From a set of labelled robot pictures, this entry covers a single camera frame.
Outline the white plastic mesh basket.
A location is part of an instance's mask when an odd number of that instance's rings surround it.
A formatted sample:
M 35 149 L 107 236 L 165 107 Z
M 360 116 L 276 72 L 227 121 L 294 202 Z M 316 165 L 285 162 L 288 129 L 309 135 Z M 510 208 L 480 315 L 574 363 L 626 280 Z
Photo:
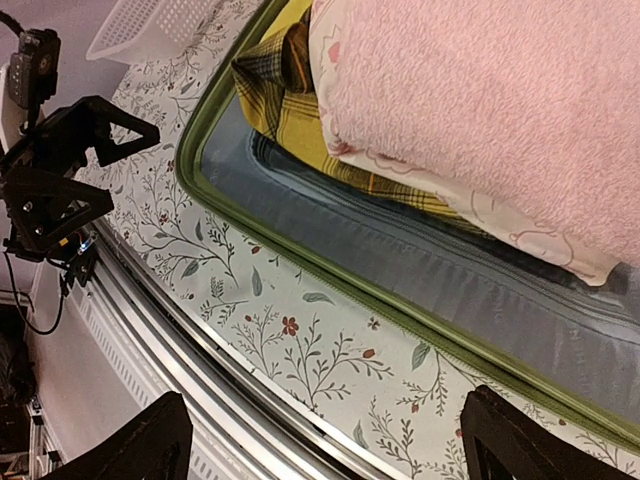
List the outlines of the white plastic mesh basket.
M 126 65 L 177 57 L 214 10 L 212 0 L 120 0 L 86 52 Z

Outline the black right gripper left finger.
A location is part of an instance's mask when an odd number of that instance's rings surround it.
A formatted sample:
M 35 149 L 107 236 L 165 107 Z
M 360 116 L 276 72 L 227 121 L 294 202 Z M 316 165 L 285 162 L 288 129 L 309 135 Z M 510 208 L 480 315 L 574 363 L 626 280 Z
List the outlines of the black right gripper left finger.
M 169 391 L 49 480 L 187 480 L 193 425 L 183 396 Z

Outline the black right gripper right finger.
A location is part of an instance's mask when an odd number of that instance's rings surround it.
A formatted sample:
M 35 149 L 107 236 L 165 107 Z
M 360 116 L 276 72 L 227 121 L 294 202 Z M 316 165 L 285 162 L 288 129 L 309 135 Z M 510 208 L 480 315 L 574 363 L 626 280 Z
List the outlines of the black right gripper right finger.
M 626 474 L 549 433 L 485 385 L 460 416 L 471 479 L 624 479 Z

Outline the green hard-shell suitcase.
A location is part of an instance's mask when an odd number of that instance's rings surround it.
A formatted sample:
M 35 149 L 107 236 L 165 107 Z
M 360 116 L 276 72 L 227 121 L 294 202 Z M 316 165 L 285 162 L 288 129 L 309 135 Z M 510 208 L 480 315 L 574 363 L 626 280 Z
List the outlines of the green hard-shell suitcase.
M 639 447 L 639 286 L 600 286 L 316 173 L 244 118 L 234 56 L 282 9 L 261 5 L 199 101 L 176 175 L 200 205 L 308 274 L 550 410 Z

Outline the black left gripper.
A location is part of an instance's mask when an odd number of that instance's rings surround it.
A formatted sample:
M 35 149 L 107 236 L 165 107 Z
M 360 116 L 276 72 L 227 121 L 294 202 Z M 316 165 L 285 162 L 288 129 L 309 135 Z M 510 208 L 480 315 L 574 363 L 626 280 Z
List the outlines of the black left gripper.
M 10 29 L 18 51 L 8 67 L 9 104 L 26 112 L 19 139 L 1 157 L 1 199 L 10 219 L 3 246 L 39 263 L 60 242 L 114 209 L 109 191 L 73 180 L 95 151 L 102 167 L 153 147 L 159 128 L 100 96 L 85 96 L 50 116 L 41 105 L 56 93 L 61 41 L 51 29 Z

